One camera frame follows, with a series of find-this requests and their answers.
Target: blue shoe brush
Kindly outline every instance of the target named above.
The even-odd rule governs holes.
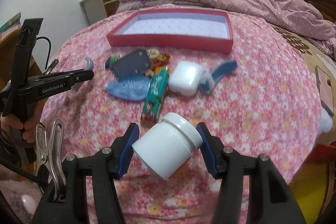
[[[229,74],[237,69],[238,64],[235,60],[225,61],[220,64],[213,72],[206,73],[199,81],[199,90],[205,94],[210,94],[215,88],[216,84],[223,78],[224,75]]]

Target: smartphone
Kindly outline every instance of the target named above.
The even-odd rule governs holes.
[[[316,66],[315,72],[317,88],[320,92],[321,104],[331,116],[334,116],[334,98],[330,78],[319,66]]]

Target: pink blanket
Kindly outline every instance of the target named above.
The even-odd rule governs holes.
[[[42,122],[50,128],[55,119],[64,122],[62,158],[89,156],[110,146],[124,134],[130,122],[140,125],[143,103],[111,97],[105,85],[114,79],[105,70],[111,55],[124,55],[130,47],[111,48],[106,34],[133,12],[113,15],[70,38],[54,58],[56,71],[83,68],[85,56],[94,61],[95,77],[79,92],[68,91],[48,99]],[[320,98],[305,62],[265,20],[229,13],[234,32],[232,54],[161,48],[171,55],[173,70],[180,60],[203,64],[208,70],[226,58],[237,60],[238,69],[224,77],[210,96],[193,98],[169,95],[161,116],[176,112],[193,125],[205,122],[225,145],[244,155],[268,154],[286,182],[290,182],[311,151],[320,120]],[[145,129],[140,126],[140,135]],[[88,207],[96,222],[92,183],[88,180]],[[134,156],[128,173],[116,181],[127,224],[209,223],[220,181],[208,174],[201,153],[169,181],[156,177]],[[243,213],[246,217],[247,181]]]
[[[336,37],[336,25],[324,20],[321,13],[303,0],[163,0],[165,3],[196,5],[218,8],[231,12],[257,16],[267,22],[318,40]],[[119,11],[163,4],[162,0],[120,0]]]

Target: red box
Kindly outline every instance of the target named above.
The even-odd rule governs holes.
[[[140,10],[106,37],[112,47],[176,47],[223,54],[230,54],[233,44],[227,12],[210,9]]]

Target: floral pattern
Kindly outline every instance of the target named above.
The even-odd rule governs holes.
[[[68,91],[48,99],[42,122],[50,128],[61,119],[64,133],[62,157],[89,156],[125,133],[129,123],[140,126],[143,103],[126,102],[108,95],[105,85],[114,80],[105,70],[111,55],[124,55],[130,47],[111,48],[106,34],[134,12],[124,12],[82,30],[57,52],[58,71],[85,67],[94,61],[95,77],[76,93]],[[320,98],[304,61],[265,20],[229,13],[234,31],[230,56],[215,52],[160,48],[171,55],[173,70],[180,60],[194,61],[207,70],[225,59],[238,69],[224,77],[207,96],[184,98],[170,93],[161,117],[175,112],[194,126],[205,122],[211,134],[243,155],[268,154],[286,182],[290,182],[310,153],[320,119]],[[156,177],[134,156],[128,173],[116,181],[120,204],[128,224],[209,223],[220,181],[208,174],[200,151],[193,154],[169,181]],[[92,180],[87,178],[90,221],[96,223]],[[244,180],[241,223],[246,220],[248,180]]]

